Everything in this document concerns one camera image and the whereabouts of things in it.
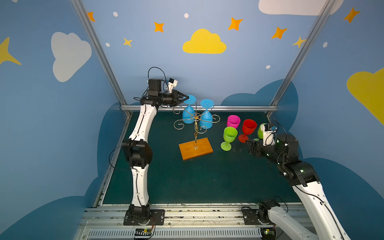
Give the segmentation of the green wine glass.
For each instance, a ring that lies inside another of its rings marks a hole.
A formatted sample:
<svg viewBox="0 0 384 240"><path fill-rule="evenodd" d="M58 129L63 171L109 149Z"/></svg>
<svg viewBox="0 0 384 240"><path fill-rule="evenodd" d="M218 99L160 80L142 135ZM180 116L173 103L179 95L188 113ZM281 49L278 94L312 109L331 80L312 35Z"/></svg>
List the green wine glass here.
<svg viewBox="0 0 384 240"><path fill-rule="evenodd" d="M233 127L226 127L223 133L224 141L221 143L221 149L224 151L230 151L232 148L231 143L236 139L237 135L237 129Z"/></svg>
<svg viewBox="0 0 384 240"><path fill-rule="evenodd" d="M266 123L260 124L258 129L258 137L254 139L254 141L259 141L264 139L264 131L265 131Z"/></svg>

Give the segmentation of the blue wine glass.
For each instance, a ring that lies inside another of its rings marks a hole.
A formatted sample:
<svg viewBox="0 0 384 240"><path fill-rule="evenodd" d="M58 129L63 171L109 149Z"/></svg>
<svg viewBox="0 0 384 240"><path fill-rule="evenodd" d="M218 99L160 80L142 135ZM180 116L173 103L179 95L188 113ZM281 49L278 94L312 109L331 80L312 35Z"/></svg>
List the blue wine glass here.
<svg viewBox="0 0 384 240"><path fill-rule="evenodd" d="M205 111L201 114L200 117L201 130L210 129L213 126L213 116L211 114L211 109L214 107L214 102L209 99L204 99L200 102L200 105L205 108Z"/></svg>
<svg viewBox="0 0 384 240"><path fill-rule="evenodd" d="M187 107L183 110L182 120L185 124L192 124L195 119L195 110L192 105L196 103L196 97L193 95L188 95L188 99L184 101L187 104Z"/></svg>

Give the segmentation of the red wine glass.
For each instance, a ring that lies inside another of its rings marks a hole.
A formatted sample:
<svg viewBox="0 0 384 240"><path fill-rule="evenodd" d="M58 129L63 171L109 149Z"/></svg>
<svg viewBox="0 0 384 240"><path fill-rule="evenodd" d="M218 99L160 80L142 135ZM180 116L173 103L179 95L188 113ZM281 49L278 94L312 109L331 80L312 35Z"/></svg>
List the red wine glass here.
<svg viewBox="0 0 384 240"><path fill-rule="evenodd" d="M239 135L238 139L241 143L245 143L247 140L249 140L249 135L252 134L255 129L257 128L257 123L254 120L246 119L243 122L242 126L242 134Z"/></svg>

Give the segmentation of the pink wine glass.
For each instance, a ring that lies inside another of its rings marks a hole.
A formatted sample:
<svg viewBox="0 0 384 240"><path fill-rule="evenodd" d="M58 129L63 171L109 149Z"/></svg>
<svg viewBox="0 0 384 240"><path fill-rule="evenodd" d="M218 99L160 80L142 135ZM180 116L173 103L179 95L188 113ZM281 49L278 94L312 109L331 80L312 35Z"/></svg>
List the pink wine glass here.
<svg viewBox="0 0 384 240"><path fill-rule="evenodd" d="M241 123L241 118L237 115L230 115L227 118L227 127L237 129Z"/></svg>

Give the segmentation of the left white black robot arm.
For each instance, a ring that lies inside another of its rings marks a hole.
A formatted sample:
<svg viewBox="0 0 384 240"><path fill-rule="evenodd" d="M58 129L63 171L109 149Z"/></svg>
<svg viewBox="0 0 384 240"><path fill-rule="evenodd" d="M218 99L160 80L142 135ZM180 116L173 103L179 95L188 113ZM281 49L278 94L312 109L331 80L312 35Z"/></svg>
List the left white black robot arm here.
<svg viewBox="0 0 384 240"><path fill-rule="evenodd" d="M133 198L126 213L126 224L146 225L151 220L148 170L153 151L148 144L148 136L159 107L175 107L189 99L189 96L174 89L178 84L174 79L166 82L165 92L162 92L161 79L149 79L148 84L149 89L140 98L140 114L135 128L122 145L133 177Z"/></svg>

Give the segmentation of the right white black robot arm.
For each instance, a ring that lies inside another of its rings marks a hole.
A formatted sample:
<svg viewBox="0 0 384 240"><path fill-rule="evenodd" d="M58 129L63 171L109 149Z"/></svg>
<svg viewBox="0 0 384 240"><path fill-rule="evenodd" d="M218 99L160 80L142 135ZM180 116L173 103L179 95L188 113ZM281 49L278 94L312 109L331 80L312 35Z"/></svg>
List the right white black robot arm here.
<svg viewBox="0 0 384 240"><path fill-rule="evenodd" d="M276 201L261 202L258 220L281 228L292 240L348 240L350 237L334 213L314 167L299 159L299 141L290 134L278 134L273 144L246 141L249 153L264 157L278 167L281 175L300 198L316 230L312 233L289 216Z"/></svg>

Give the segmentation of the orange wooden rack base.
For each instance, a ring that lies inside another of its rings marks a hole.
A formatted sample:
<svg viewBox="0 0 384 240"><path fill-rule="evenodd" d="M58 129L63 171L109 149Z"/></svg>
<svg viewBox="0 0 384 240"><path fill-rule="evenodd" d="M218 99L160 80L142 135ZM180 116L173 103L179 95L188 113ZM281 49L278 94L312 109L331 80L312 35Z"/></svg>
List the orange wooden rack base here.
<svg viewBox="0 0 384 240"><path fill-rule="evenodd" d="M197 139L187 143L179 144L183 161L201 157L214 152L208 138Z"/></svg>

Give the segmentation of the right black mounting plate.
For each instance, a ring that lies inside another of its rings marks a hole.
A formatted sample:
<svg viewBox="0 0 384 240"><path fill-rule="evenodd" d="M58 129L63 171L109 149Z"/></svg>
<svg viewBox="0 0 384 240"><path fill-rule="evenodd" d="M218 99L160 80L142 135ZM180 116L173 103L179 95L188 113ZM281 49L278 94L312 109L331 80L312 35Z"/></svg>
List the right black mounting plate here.
<svg viewBox="0 0 384 240"><path fill-rule="evenodd" d="M243 219L245 225L271 225L274 224L268 217L268 208L261 206L259 209L242 207Z"/></svg>

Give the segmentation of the black mounting plate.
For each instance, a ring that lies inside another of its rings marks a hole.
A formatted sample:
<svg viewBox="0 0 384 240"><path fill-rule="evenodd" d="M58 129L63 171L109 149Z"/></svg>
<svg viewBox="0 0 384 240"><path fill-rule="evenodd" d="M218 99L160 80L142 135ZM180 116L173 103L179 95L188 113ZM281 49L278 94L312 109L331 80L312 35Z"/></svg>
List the black mounting plate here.
<svg viewBox="0 0 384 240"><path fill-rule="evenodd" d="M124 226L162 226L165 220L165 210L127 210L124 217Z"/></svg>
<svg viewBox="0 0 384 240"><path fill-rule="evenodd" d="M274 224L268 217L268 208L261 206L259 209L242 207L243 219L245 225L271 225Z"/></svg>

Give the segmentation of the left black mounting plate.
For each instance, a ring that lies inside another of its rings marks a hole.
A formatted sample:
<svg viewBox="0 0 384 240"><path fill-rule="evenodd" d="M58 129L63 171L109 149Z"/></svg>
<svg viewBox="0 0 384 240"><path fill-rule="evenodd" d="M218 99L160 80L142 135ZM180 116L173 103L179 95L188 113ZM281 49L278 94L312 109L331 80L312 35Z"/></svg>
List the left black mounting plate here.
<svg viewBox="0 0 384 240"><path fill-rule="evenodd" d="M165 220L165 210L127 210L124 217L124 226L162 226Z"/></svg>

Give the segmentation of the aluminium front base rails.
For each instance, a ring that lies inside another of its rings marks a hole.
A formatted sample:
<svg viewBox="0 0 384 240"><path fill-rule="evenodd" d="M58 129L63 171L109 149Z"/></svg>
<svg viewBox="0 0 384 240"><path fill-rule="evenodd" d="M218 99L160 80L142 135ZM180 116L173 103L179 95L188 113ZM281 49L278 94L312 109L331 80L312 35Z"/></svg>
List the aluminium front base rails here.
<svg viewBox="0 0 384 240"><path fill-rule="evenodd" d="M289 240L276 225L245 225L242 207L258 209L254 203L155 204L165 210L162 226L124 226L128 205L102 205L86 209L76 240ZM305 228L316 230L304 206L282 204L283 210Z"/></svg>

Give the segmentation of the horizontal aluminium back rail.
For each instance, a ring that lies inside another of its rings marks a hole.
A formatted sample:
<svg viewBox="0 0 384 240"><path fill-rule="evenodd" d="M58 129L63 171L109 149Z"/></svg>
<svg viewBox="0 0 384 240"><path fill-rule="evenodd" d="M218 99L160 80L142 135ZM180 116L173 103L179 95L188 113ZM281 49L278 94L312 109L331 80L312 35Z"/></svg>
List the horizontal aluminium back rail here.
<svg viewBox="0 0 384 240"><path fill-rule="evenodd" d="M176 107L159 107L159 111L171 111L177 112L182 111L186 108L186 105ZM122 111L139 111L140 105L122 105ZM213 112L276 112L277 106L214 106Z"/></svg>

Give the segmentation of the left aluminium corner post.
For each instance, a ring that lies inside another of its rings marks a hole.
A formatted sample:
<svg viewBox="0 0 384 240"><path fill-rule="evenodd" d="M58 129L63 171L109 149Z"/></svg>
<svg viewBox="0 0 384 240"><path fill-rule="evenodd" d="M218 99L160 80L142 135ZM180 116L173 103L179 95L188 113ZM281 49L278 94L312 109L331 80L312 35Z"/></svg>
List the left aluminium corner post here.
<svg viewBox="0 0 384 240"><path fill-rule="evenodd" d="M100 60L100 63L107 75L107 78L121 104L121 107L123 105L127 104L127 101L124 97L123 91L117 81L117 78L115 74L113 73L112 67L107 59L107 56L103 50L103 47L99 41L99 38L97 36L97 33L93 27L92 21L90 20L88 16L88 12L86 11L85 5L83 1L80 0L71 0L71 3L92 43L92 46Z"/></svg>

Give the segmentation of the aluminium corner post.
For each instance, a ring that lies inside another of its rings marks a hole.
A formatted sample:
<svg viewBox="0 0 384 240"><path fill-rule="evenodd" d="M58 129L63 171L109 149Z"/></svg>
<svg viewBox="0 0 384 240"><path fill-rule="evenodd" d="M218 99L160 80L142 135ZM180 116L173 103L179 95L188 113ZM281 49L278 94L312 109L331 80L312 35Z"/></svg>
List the aluminium corner post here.
<svg viewBox="0 0 384 240"><path fill-rule="evenodd" d="M93 27L92 21L90 20L88 16L88 12L86 11L85 5L83 1L80 0L71 0L71 3L92 43L92 46L100 60L100 63L107 75L107 78L121 104L121 107L123 105L127 104L127 101L124 97L123 91L117 81L117 78L115 74L113 73L112 67L107 59L107 56L103 50L103 47L99 41L99 38L97 36L97 33Z"/></svg>
<svg viewBox="0 0 384 240"><path fill-rule="evenodd" d="M278 110L278 104L281 101L283 95L288 89L288 86L292 82L294 76L296 75L297 71L299 70L301 64L303 63L305 57L309 53L312 45L316 41L319 33L323 29L324 25L326 24L329 16L331 15L332 8L336 4L336 0L327 0L325 1L325 4L323 8L321 9L318 17L316 18L313 26L311 27L307 39L304 42L304 45L300 48L297 56L295 57L292 66L290 67L286 77L282 81L280 87L278 88L275 96L273 97L269 110L266 112L266 116L269 119L272 116L273 112L276 112Z"/></svg>

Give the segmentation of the right aluminium corner post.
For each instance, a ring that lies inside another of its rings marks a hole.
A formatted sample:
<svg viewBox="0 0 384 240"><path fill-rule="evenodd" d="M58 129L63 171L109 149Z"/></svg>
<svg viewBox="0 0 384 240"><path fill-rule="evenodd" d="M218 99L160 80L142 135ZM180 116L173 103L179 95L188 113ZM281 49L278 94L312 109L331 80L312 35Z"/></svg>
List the right aluminium corner post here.
<svg viewBox="0 0 384 240"><path fill-rule="evenodd" d="M304 42L304 45L300 48L297 56L295 57L292 66L290 67L286 77L282 81L280 87L278 88L275 96L273 97L269 110L266 112L266 116L269 119L272 116L273 112L276 112L278 110L278 104L281 101L283 95L288 89L288 86L292 82L294 76L296 75L297 71L299 70L301 64L303 63L305 57L309 53L312 45L316 41L319 33L323 29L324 25L326 24L329 16L331 15L332 8L336 4L336 0L327 0L325 1L325 4L323 8L321 9L318 17L316 18L313 26L311 27L307 39Z"/></svg>

